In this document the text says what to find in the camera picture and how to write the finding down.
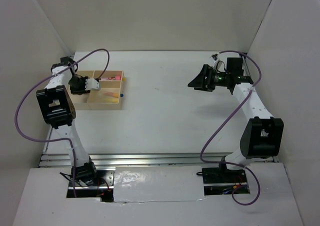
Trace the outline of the yellow highlighter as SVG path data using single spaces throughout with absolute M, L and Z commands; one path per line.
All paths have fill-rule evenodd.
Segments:
M 118 104 L 119 100 L 117 98 L 103 98 L 101 103 L 104 104 Z

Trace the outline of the pink capped marker bottle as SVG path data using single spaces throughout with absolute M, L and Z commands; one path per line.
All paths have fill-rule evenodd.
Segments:
M 122 80 L 122 77 L 120 75 L 100 78 L 100 81 L 121 81 L 121 80 Z

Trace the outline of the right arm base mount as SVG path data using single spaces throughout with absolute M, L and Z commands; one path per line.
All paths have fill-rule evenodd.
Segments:
M 196 175 L 203 180 L 205 196 L 249 194 L 247 177 L 244 170 L 224 170 L 218 167 L 202 168 Z

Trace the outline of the pink orange highlighter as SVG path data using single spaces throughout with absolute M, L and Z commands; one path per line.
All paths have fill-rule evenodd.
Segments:
M 105 95 L 105 96 L 108 96 L 108 97 L 113 97 L 113 98 L 119 98 L 120 97 L 120 94 L 117 93 L 117 92 L 105 91 L 102 94 Z

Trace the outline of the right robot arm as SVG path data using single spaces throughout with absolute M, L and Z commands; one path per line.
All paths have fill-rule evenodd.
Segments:
M 236 109 L 242 110 L 247 119 L 239 148 L 219 162 L 220 180 L 230 182 L 237 170 L 279 154 L 284 122 L 264 106 L 255 90 L 254 81 L 244 73 L 242 58 L 229 57 L 224 64 L 217 54 L 212 55 L 212 59 L 214 64 L 204 64 L 188 87 L 205 92 L 212 92 L 216 87 L 227 88 L 239 103 Z M 220 70 L 221 64 L 224 65 L 223 70 Z

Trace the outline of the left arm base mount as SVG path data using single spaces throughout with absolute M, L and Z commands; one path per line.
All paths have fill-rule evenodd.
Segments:
M 114 170 L 97 170 L 97 177 L 90 184 L 79 179 L 76 179 L 73 184 L 73 178 L 70 174 L 61 172 L 60 175 L 68 180 L 67 198 L 97 198 L 105 203 L 114 201 Z

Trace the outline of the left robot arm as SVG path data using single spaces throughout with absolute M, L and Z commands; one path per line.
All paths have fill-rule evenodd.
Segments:
M 70 57 L 62 57 L 53 64 L 53 78 L 44 89 L 36 91 L 36 98 L 44 121 L 51 125 L 61 139 L 66 138 L 65 147 L 71 160 L 70 179 L 77 184 L 92 186 L 97 183 L 99 173 L 89 154 L 84 149 L 75 126 L 76 109 L 69 96 L 88 94 L 101 89 L 99 79 L 77 74 L 78 65 Z

